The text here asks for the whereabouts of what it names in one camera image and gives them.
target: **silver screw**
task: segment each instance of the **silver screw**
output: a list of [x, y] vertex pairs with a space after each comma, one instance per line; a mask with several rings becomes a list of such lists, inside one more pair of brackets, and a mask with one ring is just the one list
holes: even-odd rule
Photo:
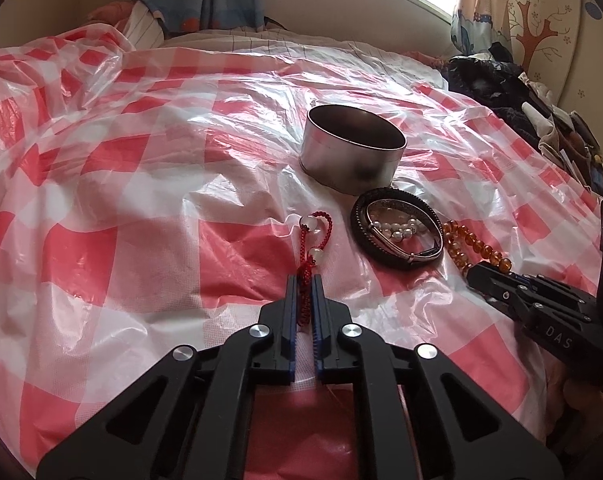
[[173, 350], [175, 361], [188, 361], [193, 355], [195, 355], [195, 352], [190, 346], [178, 346]]
[[349, 323], [342, 327], [342, 334], [346, 337], [359, 337], [361, 335], [361, 327], [355, 323]]
[[417, 347], [417, 354], [423, 359], [432, 359], [433, 357], [437, 357], [437, 348], [433, 345], [419, 345]]
[[248, 333], [256, 338], [266, 337], [270, 334], [270, 329], [266, 325], [253, 325], [248, 329]]

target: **round metal container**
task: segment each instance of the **round metal container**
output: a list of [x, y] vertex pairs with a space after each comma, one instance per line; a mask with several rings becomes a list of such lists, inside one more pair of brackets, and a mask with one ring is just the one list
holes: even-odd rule
[[316, 181], [349, 195], [390, 186], [406, 137], [371, 112], [344, 105], [311, 108], [300, 163]]

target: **bed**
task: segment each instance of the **bed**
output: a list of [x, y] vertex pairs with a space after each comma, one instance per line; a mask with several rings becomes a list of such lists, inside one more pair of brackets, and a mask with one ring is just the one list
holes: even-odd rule
[[[416, 60], [277, 30], [196, 33], [136, 50], [96, 24], [0, 50], [0, 437], [44, 453], [178, 344], [222, 343], [283, 296], [300, 216], [335, 222], [326, 295], [387, 342], [432, 342], [546, 435], [545, 357], [452, 260], [383, 268], [349, 235], [354, 197], [307, 176], [315, 104], [356, 105], [408, 140], [393, 184], [542, 273], [594, 293], [598, 204]], [[352, 398], [258, 392], [246, 479], [355, 477]]]

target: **amber bead bracelet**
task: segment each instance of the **amber bead bracelet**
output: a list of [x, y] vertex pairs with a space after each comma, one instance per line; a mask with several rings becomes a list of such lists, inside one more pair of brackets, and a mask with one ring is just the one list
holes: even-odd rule
[[455, 265], [464, 276], [472, 264], [469, 261], [468, 254], [461, 250], [461, 244], [455, 241], [456, 237], [463, 242], [466, 242], [466, 244], [477, 254], [481, 255], [484, 260], [488, 260], [491, 265], [496, 266], [499, 269], [499, 272], [503, 272], [504, 274], [510, 272], [513, 263], [508, 258], [504, 258], [502, 253], [479, 240], [477, 235], [471, 233], [465, 225], [460, 226], [455, 220], [451, 220], [441, 227], [443, 227], [443, 243], [448, 250], [448, 254], [451, 255]]

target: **white bead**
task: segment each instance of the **white bead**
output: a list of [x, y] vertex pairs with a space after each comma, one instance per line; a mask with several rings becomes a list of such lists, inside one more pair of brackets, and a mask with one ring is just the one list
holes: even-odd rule
[[308, 255], [315, 260], [315, 265], [320, 265], [324, 259], [324, 251], [322, 251], [319, 247], [311, 247], [308, 249]]
[[300, 226], [306, 226], [308, 231], [315, 231], [317, 229], [317, 219], [311, 215], [302, 216], [300, 218]]

